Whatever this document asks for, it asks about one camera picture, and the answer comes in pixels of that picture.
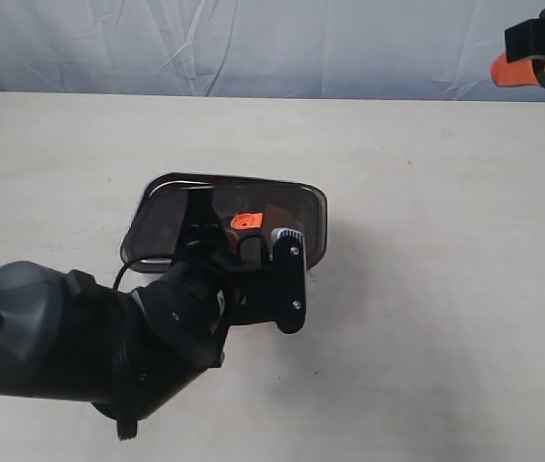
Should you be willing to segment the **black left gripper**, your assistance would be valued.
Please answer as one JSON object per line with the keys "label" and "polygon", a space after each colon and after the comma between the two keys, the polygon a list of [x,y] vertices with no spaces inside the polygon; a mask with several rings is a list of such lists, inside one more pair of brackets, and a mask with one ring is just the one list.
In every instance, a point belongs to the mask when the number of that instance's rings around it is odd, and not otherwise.
{"label": "black left gripper", "polygon": [[179,251],[145,257],[168,261],[169,266],[132,291],[142,318],[133,340],[140,370],[206,371],[221,365],[233,306],[241,293],[239,261],[268,263],[262,234],[239,240],[234,231],[225,235],[208,194],[196,191],[188,197]]}

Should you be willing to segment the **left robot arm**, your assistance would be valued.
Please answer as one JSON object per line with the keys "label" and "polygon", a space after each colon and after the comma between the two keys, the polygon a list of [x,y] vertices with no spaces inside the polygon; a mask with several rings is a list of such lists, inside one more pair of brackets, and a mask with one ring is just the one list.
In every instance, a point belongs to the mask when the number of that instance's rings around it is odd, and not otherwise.
{"label": "left robot arm", "polygon": [[0,267],[0,396],[83,401],[120,440],[221,365],[238,269],[268,255],[260,186],[186,187],[144,198],[123,265],[157,279],[124,292],[77,269]]}

